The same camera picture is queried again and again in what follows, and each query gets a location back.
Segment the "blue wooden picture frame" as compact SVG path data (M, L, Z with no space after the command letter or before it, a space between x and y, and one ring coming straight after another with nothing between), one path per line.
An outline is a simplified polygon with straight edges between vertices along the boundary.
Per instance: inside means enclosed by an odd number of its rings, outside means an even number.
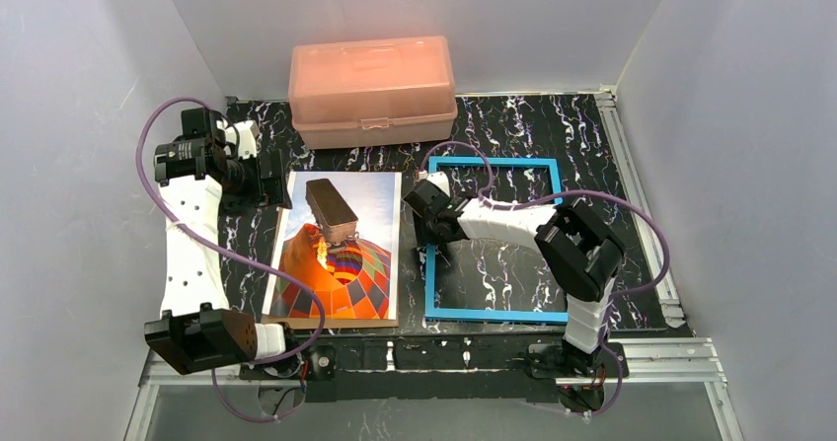
M560 173L554 158L489 158L492 168L544 168L549 171L552 193L561 190ZM569 321L567 312L512 311L489 309L440 308L435 303L435 271L437 246L427 244L424 275L424 317L435 321L465 321L484 323L548 324L564 325Z

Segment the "hot air balloon photo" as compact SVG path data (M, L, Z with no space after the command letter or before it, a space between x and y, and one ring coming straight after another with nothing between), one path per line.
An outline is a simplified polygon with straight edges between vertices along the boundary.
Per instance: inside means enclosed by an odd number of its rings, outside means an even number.
M295 171L291 207L279 214L268 280L267 322L313 329L398 323L402 175Z

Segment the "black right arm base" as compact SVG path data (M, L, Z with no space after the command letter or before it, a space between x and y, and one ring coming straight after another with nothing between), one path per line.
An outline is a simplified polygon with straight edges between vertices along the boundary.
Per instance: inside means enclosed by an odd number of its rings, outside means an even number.
M533 379L553 379L559 403L572 413L593 415L614 400L606 401L605 383L622 383L629 375L624 347L606 343L591 354L566 341L534 343L522 353L522 362Z

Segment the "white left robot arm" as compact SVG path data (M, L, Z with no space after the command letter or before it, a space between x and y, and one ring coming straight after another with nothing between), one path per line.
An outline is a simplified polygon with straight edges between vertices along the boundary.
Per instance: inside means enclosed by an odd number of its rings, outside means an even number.
M152 193L165 204L166 280L160 316L145 341L182 375L283 354L286 330L230 306L222 278L218 216L291 208L281 157L258 149L251 120L231 124L206 107L181 113L182 132L156 147Z

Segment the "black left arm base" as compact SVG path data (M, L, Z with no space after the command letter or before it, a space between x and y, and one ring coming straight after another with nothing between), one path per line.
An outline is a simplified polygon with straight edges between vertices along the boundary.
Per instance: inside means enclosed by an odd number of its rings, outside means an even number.
M248 366L239 379L259 385L258 400L265 414L283 418L305 402L315 382L331 381L336 372L337 353L330 345L312 348L272 364Z

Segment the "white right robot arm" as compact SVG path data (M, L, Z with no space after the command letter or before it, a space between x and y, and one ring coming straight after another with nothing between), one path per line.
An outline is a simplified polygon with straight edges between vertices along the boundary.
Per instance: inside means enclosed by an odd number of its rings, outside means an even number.
M598 354L625 245L583 200L525 207L452 196L425 179L404 202L423 244L495 240L539 252L567 297L564 345L586 356Z

